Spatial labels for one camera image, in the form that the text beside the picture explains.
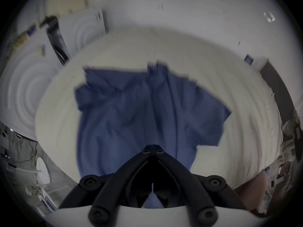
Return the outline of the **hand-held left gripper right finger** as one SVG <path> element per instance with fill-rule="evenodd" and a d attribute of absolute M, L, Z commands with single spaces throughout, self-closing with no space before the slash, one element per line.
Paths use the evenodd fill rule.
<path fill-rule="evenodd" d="M 237 194 L 217 175 L 192 174 L 159 145 L 152 146 L 154 192 L 165 208 L 186 206 L 194 226 L 213 226 L 215 207 L 246 210 Z"/>

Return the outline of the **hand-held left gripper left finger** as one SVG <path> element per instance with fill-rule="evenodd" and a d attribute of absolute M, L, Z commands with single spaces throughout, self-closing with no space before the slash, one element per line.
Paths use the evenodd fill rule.
<path fill-rule="evenodd" d="M 153 176 L 148 169 L 154 146 L 146 146 L 115 173 L 81 178 L 59 209 L 91 205 L 88 220 L 93 226 L 113 226 L 121 203 L 128 207 L 142 207 L 152 193 Z"/>

